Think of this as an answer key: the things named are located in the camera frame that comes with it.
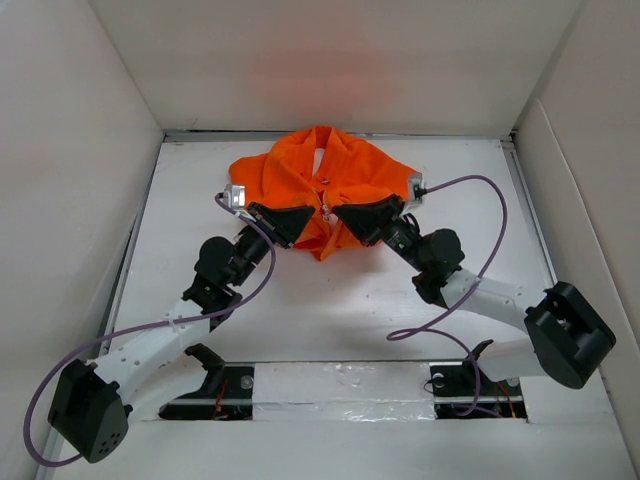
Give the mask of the orange zip jacket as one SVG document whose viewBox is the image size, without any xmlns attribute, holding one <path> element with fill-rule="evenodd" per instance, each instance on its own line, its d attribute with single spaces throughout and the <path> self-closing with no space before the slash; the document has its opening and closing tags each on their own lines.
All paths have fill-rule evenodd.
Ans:
<svg viewBox="0 0 640 480">
<path fill-rule="evenodd" d="M 343 204 L 365 204 L 392 194 L 408 197 L 416 171 L 367 142 L 330 126 L 315 126 L 279 139 L 266 153 L 242 157 L 229 167 L 233 184 L 244 185 L 249 204 L 269 208 L 312 206 L 315 213 L 294 244 L 318 261 L 361 244 L 340 220 L 323 220 Z"/>
</svg>

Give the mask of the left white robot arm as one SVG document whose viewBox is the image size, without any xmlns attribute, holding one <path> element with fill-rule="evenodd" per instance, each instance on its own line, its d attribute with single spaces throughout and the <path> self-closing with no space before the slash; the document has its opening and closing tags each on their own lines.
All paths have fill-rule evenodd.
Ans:
<svg viewBox="0 0 640 480">
<path fill-rule="evenodd" d="M 292 247 L 314 212 L 256 202 L 237 210 L 245 226 L 236 241 L 214 236 L 202 244 L 193 282 L 167 319 L 128 329 L 130 341 L 96 359 L 60 366 L 49 424 L 82 459 L 97 463 L 147 412 L 184 394 L 216 394 L 224 386 L 225 362 L 205 338 L 247 304 L 236 287 L 264 258 L 274 260 L 276 247 Z"/>
</svg>

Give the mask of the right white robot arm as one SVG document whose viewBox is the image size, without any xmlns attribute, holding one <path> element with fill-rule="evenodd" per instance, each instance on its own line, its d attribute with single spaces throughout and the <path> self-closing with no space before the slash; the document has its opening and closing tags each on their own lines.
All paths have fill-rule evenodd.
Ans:
<svg viewBox="0 0 640 480">
<path fill-rule="evenodd" d="M 523 333 L 508 342 L 486 340 L 472 351 L 462 381 L 483 394 L 497 382 L 548 376 L 581 389 L 616 344 L 616 336 L 581 292 L 559 281 L 536 290 L 483 278 L 462 266 L 464 253 L 455 231 L 422 234 L 402 217 L 397 195 L 368 204 L 336 206 L 332 212 L 365 246 L 386 244 L 417 272 L 412 283 L 427 304 L 502 322 Z"/>
</svg>

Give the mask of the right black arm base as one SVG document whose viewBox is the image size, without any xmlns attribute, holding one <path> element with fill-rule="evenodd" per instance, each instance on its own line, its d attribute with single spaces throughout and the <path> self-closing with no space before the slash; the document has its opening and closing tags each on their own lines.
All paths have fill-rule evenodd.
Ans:
<svg viewBox="0 0 640 480">
<path fill-rule="evenodd" d="M 479 388 L 472 367 L 432 365 L 423 390 L 431 394 L 438 420 L 527 419 L 519 381 L 493 382 L 480 374 Z"/>
</svg>

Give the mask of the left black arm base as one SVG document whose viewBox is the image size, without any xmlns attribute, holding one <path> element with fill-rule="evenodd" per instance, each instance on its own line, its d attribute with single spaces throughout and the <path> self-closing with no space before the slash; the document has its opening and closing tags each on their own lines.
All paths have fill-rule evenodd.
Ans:
<svg viewBox="0 0 640 480">
<path fill-rule="evenodd" d="M 186 349 L 206 371 L 201 386 L 159 410 L 163 420 L 248 421 L 253 419 L 254 363 L 227 363 L 203 344 Z"/>
</svg>

